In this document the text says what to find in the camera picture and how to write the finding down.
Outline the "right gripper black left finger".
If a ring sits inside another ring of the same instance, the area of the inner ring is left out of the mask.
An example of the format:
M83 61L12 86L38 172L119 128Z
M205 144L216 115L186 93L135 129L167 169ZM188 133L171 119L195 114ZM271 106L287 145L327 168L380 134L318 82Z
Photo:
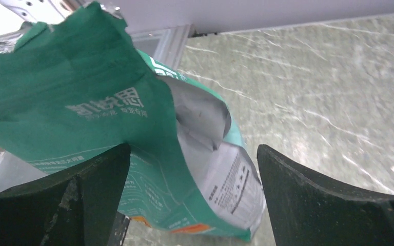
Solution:
M0 192L0 245L107 245L129 167L120 144Z

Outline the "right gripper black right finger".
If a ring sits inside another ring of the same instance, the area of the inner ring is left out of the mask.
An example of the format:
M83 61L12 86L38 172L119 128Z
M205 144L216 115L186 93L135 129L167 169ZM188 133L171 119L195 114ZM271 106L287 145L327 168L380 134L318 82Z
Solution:
M257 161L277 245L394 245L394 195L338 181L268 145Z

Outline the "green pet food bag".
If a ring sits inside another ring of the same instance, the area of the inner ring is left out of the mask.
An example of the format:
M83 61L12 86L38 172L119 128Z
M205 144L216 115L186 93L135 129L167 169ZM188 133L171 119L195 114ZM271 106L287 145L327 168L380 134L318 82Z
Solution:
M137 50L90 2L0 36L0 147L52 174L127 143L118 211L174 233L250 241L265 197L228 106Z

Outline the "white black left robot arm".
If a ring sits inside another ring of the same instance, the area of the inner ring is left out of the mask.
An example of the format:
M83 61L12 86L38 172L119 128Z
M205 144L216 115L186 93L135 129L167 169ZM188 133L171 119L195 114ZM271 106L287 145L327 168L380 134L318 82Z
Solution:
M59 24L85 1L73 0L0 0L0 4L23 20Z

